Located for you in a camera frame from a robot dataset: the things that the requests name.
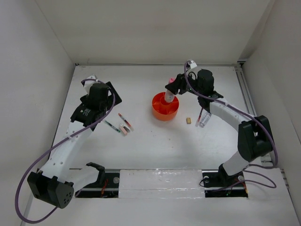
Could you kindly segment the pink capped glue bottle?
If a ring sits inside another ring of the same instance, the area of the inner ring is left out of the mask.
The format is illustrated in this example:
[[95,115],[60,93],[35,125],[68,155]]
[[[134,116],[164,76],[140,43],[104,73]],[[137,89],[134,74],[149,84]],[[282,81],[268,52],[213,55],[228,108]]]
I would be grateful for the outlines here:
[[[175,78],[170,78],[168,83],[172,83],[172,82],[174,82],[174,80],[175,80]],[[174,94],[171,91],[166,90],[164,99],[167,103],[171,103],[174,100]]]

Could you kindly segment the pink white eraser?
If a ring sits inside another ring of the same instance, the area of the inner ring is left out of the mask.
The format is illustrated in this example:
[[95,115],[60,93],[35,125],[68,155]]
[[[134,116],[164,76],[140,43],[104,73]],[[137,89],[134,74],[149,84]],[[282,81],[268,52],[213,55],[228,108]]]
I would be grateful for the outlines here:
[[119,125],[119,130],[123,133],[124,136],[126,136],[130,132],[130,129],[126,127],[123,123]]

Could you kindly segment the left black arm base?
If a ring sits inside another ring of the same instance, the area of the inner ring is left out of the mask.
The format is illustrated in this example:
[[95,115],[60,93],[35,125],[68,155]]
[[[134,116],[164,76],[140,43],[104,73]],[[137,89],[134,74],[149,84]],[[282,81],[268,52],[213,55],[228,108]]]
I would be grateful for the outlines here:
[[98,170],[98,176],[95,182],[90,183],[82,189],[75,192],[77,198],[118,198],[119,197],[119,169],[105,169],[105,167],[96,163],[88,163]]

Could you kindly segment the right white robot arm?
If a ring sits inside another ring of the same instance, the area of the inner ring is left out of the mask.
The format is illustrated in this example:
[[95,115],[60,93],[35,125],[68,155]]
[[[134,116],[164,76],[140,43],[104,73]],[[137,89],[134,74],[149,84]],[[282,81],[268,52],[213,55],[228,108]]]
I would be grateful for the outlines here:
[[202,187],[216,187],[226,190],[240,183],[238,177],[252,167],[252,161],[274,151],[275,143],[269,120],[265,116],[253,116],[229,104],[224,96],[214,89],[211,71],[201,69],[197,73],[185,70],[165,86],[173,96],[190,92],[198,97],[203,110],[213,114],[238,132],[237,151],[218,171],[205,175],[200,181]]

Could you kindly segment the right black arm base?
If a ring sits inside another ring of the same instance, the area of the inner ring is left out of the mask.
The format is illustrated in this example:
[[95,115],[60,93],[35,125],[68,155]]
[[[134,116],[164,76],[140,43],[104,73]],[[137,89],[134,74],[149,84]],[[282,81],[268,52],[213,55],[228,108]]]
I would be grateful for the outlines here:
[[205,189],[206,198],[248,197],[243,172],[228,176],[222,166],[218,170],[203,170],[200,187]]

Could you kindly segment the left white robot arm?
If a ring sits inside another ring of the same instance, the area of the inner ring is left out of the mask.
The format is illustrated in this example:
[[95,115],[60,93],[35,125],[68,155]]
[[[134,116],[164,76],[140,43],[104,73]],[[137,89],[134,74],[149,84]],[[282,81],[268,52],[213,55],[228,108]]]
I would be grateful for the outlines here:
[[97,163],[89,162],[77,172],[71,172],[70,168],[97,124],[122,101],[111,82],[86,79],[82,84],[87,94],[80,98],[81,104],[71,116],[63,143],[52,151],[38,172],[31,172],[27,178],[35,198],[60,209],[69,204],[75,192],[105,182],[105,168]]

